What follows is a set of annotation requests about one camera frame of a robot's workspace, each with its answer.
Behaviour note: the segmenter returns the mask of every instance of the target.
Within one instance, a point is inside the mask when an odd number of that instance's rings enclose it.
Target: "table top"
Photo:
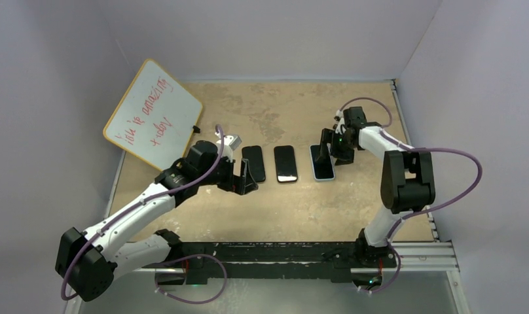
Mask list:
[[[241,148],[263,148],[266,181],[245,196],[202,186],[196,196],[156,219],[132,238],[139,241],[159,229],[169,229],[183,241],[353,241],[374,217],[380,200],[382,162],[370,152],[356,151],[355,162],[336,166],[336,179],[313,179],[309,146],[318,144],[321,130],[335,123],[336,110],[349,99],[368,96],[385,103],[394,121],[387,131],[405,141],[390,84],[344,82],[198,82],[184,87],[203,103],[198,140],[216,141],[214,125],[238,134],[243,143],[234,151],[239,174]],[[358,101],[368,121],[388,121],[384,109]],[[276,181],[275,146],[295,149],[299,179]],[[111,206],[115,213],[138,197],[158,170],[127,154]],[[397,241],[432,241],[426,215],[406,221]]]

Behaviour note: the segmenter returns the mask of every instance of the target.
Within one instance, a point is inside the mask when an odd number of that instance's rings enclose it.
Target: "whiteboard with red writing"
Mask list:
[[[157,62],[147,59],[103,135],[163,170],[183,156],[203,106]]]

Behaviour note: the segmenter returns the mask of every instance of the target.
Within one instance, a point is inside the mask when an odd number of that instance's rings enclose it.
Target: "robotic arm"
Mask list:
[[[219,156],[218,145],[222,142]],[[247,160],[241,162],[241,175],[233,174],[233,150],[240,143],[237,135],[225,136],[216,143],[198,141],[185,158],[161,172],[154,183],[120,211],[83,232],[69,229],[60,239],[56,271],[83,300],[90,301],[121,275],[164,261],[178,241],[173,232],[161,230],[143,241],[127,241],[154,219],[197,194],[199,186],[216,185],[239,195],[258,189]]]
[[[355,148],[368,150],[383,160],[380,184],[383,206],[358,238],[363,255],[374,256],[386,251],[388,240],[403,225],[398,221],[434,202],[431,154],[414,152],[412,147],[384,132],[378,122],[368,122],[362,107],[339,111],[335,120],[338,124],[333,130],[322,130],[320,155],[315,163],[327,162],[332,156],[337,159],[336,165],[351,164]]]

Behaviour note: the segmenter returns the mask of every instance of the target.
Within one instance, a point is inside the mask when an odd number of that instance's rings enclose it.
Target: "phone screen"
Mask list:
[[[326,181],[333,180],[335,178],[334,174],[334,165],[332,164],[332,159],[330,156],[326,158],[324,162],[317,164],[315,162],[316,158],[320,154],[319,145],[311,145],[311,164],[313,165],[313,175],[317,181]]]
[[[265,163],[263,162],[263,150],[260,146],[248,146],[242,148],[242,158],[249,160],[249,172],[257,183],[266,180]]]
[[[297,181],[297,167],[295,152],[291,145],[274,147],[274,162],[278,182],[288,183]]]

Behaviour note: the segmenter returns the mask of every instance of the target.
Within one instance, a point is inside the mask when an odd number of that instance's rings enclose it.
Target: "white wall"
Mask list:
[[[443,1],[399,96],[414,145],[483,163],[478,189],[435,215],[473,313],[529,313],[529,1]],[[438,201],[473,180],[470,162],[435,161]]]
[[[398,77],[441,0],[98,0],[130,65],[177,78]]]
[[[94,0],[0,1],[0,313],[61,313],[61,234],[100,219],[133,78]]]

